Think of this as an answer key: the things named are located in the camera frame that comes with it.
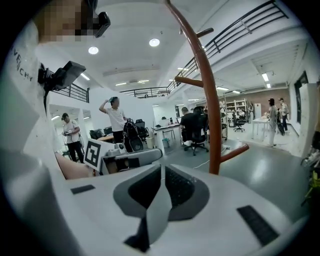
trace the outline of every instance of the brick wall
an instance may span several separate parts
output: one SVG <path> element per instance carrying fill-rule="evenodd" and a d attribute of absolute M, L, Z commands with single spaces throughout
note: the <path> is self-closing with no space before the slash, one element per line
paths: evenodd
<path fill-rule="evenodd" d="M 249 93 L 249 94 L 227 97 L 226 102 L 232 102 L 234 100 L 241 101 L 243 99 L 246 99 L 249 104 L 251 102 L 253 104 L 260 103 L 261 111 L 262 111 L 261 114 L 263 115 L 265 112 L 269 111 L 268 100 L 270 98 L 274 98 L 274 103 L 277 108 L 280 108 L 280 101 L 278 99 L 283 98 L 284 102 L 288 105 L 289 113 L 291 113 L 289 89 L 268 90 L 268 91 L 261 91 L 256 93 Z"/>

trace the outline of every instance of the railing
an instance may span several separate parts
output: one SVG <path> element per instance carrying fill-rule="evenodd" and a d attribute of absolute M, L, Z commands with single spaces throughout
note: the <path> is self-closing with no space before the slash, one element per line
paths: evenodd
<path fill-rule="evenodd" d="M 134 96 L 136 98 L 153 98 L 169 95 L 168 87 L 153 87 L 133 90 L 123 90 L 121 93 Z"/>
<path fill-rule="evenodd" d="M 222 30 L 217 36 L 215 36 L 204 47 L 205 54 L 210 60 L 213 56 L 221 53 L 225 48 L 230 46 L 235 41 L 252 34 L 253 31 L 282 18 L 289 18 L 275 3 L 275 0 L 267 1 L 258 7 L 252 9 L 242 17 L 238 18 L 231 25 Z M 198 67 L 193 57 L 176 76 L 177 77 L 189 77 L 194 72 L 198 72 Z M 173 80 L 167 87 L 167 93 L 170 94 L 181 83 Z"/>
<path fill-rule="evenodd" d="M 70 86 L 68 86 L 65 89 L 55 91 L 57 94 L 61 94 L 73 99 L 77 99 L 82 102 L 87 102 L 89 103 L 89 88 L 87 90 L 75 85 L 72 83 Z"/>

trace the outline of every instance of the black backpack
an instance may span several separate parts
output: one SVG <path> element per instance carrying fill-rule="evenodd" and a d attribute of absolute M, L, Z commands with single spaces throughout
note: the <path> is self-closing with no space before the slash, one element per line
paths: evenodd
<path fill-rule="evenodd" d="M 128 118 L 123 128 L 124 146 L 128 153 L 144 150 L 144 145 L 138 135 L 136 124 Z"/>

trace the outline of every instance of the ceiling light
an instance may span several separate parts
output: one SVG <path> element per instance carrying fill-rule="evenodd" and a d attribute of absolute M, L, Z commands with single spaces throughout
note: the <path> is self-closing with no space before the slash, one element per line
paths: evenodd
<path fill-rule="evenodd" d="M 59 117 L 60 117 L 60 115 L 56 115 L 55 117 L 51 118 L 51 121 L 52 121 L 52 120 L 55 120 L 55 119 L 57 119 L 57 118 L 59 118 Z"/>
<path fill-rule="evenodd" d="M 121 82 L 121 83 L 117 83 L 115 86 L 124 86 L 126 84 L 127 84 L 126 82 Z"/>
<path fill-rule="evenodd" d="M 269 81 L 269 78 L 266 73 L 262 74 L 262 77 L 263 77 L 264 81 L 266 81 L 266 82 Z"/>
<path fill-rule="evenodd" d="M 80 75 L 81 75 L 84 79 L 86 79 L 86 80 L 88 80 L 88 81 L 90 80 L 90 78 L 87 77 L 85 74 L 82 73 L 82 74 L 80 74 Z"/>
<path fill-rule="evenodd" d="M 228 91 L 229 90 L 228 88 L 223 88 L 223 87 L 217 87 L 216 89 L 217 90 L 222 90 L 222 91 Z"/>
<path fill-rule="evenodd" d="M 88 52 L 90 54 L 94 55 L 94 54 L 97 54 L 99 52 L 99 49 L 97 47 L 95 47 L 95 46 L 92 46 L 92 47 L 89 48 Z"/>
<path fill-rule="evenodd" d="M 152 47 L 156 47 L 160 44 L 160 41 L 159 39 L 157 38 L 153 38 L 149 41 L 149 45 L 152 46 Z"/>
<path fill-rule="evenodd" d="M 149 82 L 149 80 L 140 80 L 140 81 L 138 81 L 138 84 L 144 84 L 146 82 Z"/>

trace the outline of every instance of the trash bin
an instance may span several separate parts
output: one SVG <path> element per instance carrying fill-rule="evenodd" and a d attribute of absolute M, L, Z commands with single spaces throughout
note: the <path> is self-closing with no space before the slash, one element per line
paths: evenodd
<path fill-rule="evenodd" d="M 164 138 L 164 139 L 162 140 L 162 143 L 163 143 L 163 147 L 164 147 L 164 148 L 169 148 L 169 147 L 170 147 L 169 141 L 170 141 L 170 139 L 168 139 L 168 138 Z"/>
<path fill-rule="evenodd" d="M 155 138 L 154 137 L 146 137 L 146 145 L 148 146 L 148 149 L 153 149 L 155 146 Z"/>

